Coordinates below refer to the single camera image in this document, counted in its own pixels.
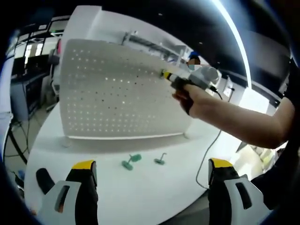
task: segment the window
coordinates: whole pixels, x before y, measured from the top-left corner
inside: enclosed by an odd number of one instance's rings
[[[42,52],[43,44],[37,45],[36,56],[40,55]]]
[[[31,52],[31,47],[32,47],[32,45],[28,45],[26,47],[26,51],[25,51],[25,64],[27,64],[27,62],[28,62],[28,58],[29,58],[30,52]]]

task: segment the dark ceiling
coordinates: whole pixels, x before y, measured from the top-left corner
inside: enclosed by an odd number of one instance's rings
[[[256,4],[255,0],[222,0],[222,3],[241,34],[252,80],[277,93],[287,76],[290,57],[289,44],[283,31],[266,12],[266,8]],[[100,5],[103,10],[153,24],[198,51],[221,71],[246,77],[235,38],[211,1],[127,0],[119,3],[112,0],[75,0],[68,4],[55,4],[55,16],[71,15],[77,5]],[[279,4],[273,7],[280,10]]]

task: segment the led light strip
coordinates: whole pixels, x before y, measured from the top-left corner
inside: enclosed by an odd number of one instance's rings
[[[238,43],[238,46],[240,48],[240,53],[242,55],[244,65],[245,65],[245,70],[246,70],[246,76],[247,76],[247,83],[248,83],[248,88],[252,89],[252,84],[251,84],[251,75],[250,75],[250,67],[249,67],[249,62],[246,54],[245,47],[243,45],[242,39],[240,37],[240,34],[238,32],[238,29],[236,28],[232,18],[230,17],[229,13],[226,11],[225,7],[222,5],[222,3],[219,0],[211,0],[215,6],[218,8],[222,16],[225,18],[226,22],[228,23],[231,31],[233,32],[233,35],[235,37],[236,42]]]

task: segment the computer monitor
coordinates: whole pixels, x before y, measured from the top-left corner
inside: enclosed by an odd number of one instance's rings
[[[50,68],[49,55],[39,55],[28,58],[26,68],[28,72],[46,72]]]
[[[23,75],[25,73],[25,57],[16,58],[11,75]]]

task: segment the white curved desk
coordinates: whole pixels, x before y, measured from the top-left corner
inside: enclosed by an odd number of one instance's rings
[[[195,176],[218,129],[194,120],[187,133],[196,135],[191,135],[191,139],[179,135],[120,141],[73,140],[66,148],[62,145],[64,134],[60,105],[57,104],[41,127],[30,152],[25,176],[26,204],[36,211],[42,205],[43,193],[36,180],[39,168],[46,168],[57,182],[65,180],[75,163],[94,159],[97,162],[99,224],[162,223],[188,207],[205,191],[197,185]],[[226,147],[223,141],[216,141],[207,158],[225,158],[235,150],[232,145]],[[167,153],[166,164],[155,164],[153,160],[160,158],[163,152]],[[135,153],[140,153],[142,160],[133,164],[132,171],[124,169],[121,161]],[[205,160],[198,181],[207,185],[207,177]]]

